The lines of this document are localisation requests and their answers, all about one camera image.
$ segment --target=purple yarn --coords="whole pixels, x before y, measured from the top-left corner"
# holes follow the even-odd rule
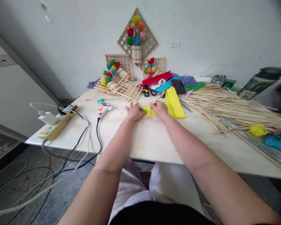
[[[91,88],[94,88],[95,86],[96,86],[96,84],[99,82],[99,80],[100,80],[100,78],[98,79],[98,80],[96,80],[96,81],[90,81],[89,83],[88,83],[88,86],[87,86],[87,88],[88,89],[91,89]]]
[[[184,74],[183,76],[179,76],[178,74],[175,73],[172,73],[172,75],[179,77],[185,87],[198,85],[198,83],[196,82],[193,76],[189,76],[187,74]]]

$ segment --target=hand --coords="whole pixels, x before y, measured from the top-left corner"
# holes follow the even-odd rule
[[[143,112],[143,108],[138,105],[138,102],[133,106],[133,102],[130,103],[130,108],[126,106],[127,118],[132,121],[136,121],[142,118],[146,113]]]
[[[150,106],[157,114],[157,116],[160,117],[162,120],[164,117],[169,115],[168,107],[163,102],[157,101],[155,104],[151,103]]]

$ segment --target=gray floor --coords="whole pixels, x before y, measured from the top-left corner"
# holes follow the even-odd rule
[[[53,153],[61,156],[67,156],[69,151],[54,149]],[[30,146],[29,148],[27,148],[19,157],[17,157],[16,160],[18,159],[27,160],[27,166],[24,171],[35,167],[49,166],[49,157],[41,151],[40,147],[36,146]],[[63,159],[52,158],[51,168],[54,170],[54,172],[57,172],[61,169],[63,163]],[[4,184],[7,180],[13,178],[16,174],[18,174],[19,171],[23,168],[23,165],[24,162],[19,161],[2,171],[0,173],[0,186],[1,184]],[[75,167],[75,165],[77,165],[77,163],[73,162],[67,168],[73,168]],[[136,162],[136,165],[138,166],[141,172],[150,171],[153,167],[153,164],[146,164],[141,162]],[[39,215],[32,224],[57,224],[60,218],[67,210],[67,208],[70,206],[75,195],[79,191],[80,186],[82,185],[92,168],[93,165],[87,164],[86,166],[80,168],[75,175],[63,181],[59,186],[53,188],[42,210],[40,211]],[[0,210],[8,208],[12,204],[14,204],[32,187],[42,181],[46,177],[47,172],[48,169],[39,168],[29,171],[14,179],[9,185],[7,185],[4,189],[0,191]],[[54,180],[54,182],[57,182],[58,180],[64,178],[69,173],[70,172],[65,172],[61,174]],[[267,204],[269,204],[270,207],[272,207],[281,215],[281,194],[271,184],[268,178],[249,175],[241,175],[241,177]],[[51,184],[52,179],[50,178],[44,183],[40,191],[44,190]],[[36,190],[28,194],[20,203],[23,203],[28,199],[32,198]],[[201,200],[206,204],[209,204],[200,191],[199,194]],[[46,194],[44,194],[38,200],[27,206],[9,224],[31,224],[34,217],[37,215],[37,212],[41,208],[45,198]],[[206,209],[212,215],[212,218],[216,220],[216,216],[214,215],[212,208],[206,206]],[[0,224],[7,224],[17,213],[18,212],[13,212],[0,217]]]

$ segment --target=white pants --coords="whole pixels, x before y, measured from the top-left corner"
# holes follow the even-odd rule
[[[184,204],[204,214],[193,178],[184,165],[155,163],[149,189],[147,190],[142,183],[141,174],[135,163],[127,159],[109,223],[122,209],[143,201]]]

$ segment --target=green bottle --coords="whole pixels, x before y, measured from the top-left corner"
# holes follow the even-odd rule
[[[276,83],[281,77],[280,67],[265,67],[255,74],[251,80],[237,93],[244,99],[252,99],[266,88]]]

